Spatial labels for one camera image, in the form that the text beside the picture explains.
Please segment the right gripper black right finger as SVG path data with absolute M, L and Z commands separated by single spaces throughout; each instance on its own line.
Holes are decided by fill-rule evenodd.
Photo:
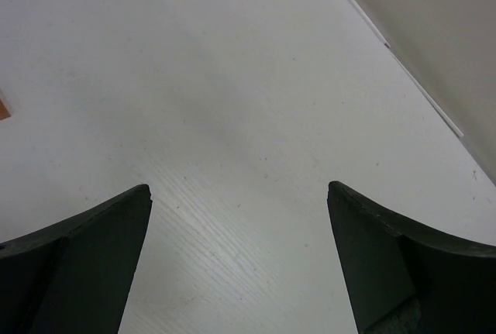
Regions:
M 393 212 L 339 181 L 329 218 L 360 333 L 493 333 L 495 248 Z

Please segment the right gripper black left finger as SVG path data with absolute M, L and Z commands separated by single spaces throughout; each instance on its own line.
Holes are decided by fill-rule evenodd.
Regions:
M 150 220 L 140 184 L 1 244 L 3 333 L 117 333 Z

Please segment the orange lego brick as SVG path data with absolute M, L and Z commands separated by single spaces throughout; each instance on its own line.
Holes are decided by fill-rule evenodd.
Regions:
M 0 120 L 9 119 L 12 116 L 12 106 L 5 92 L 0 90 Z

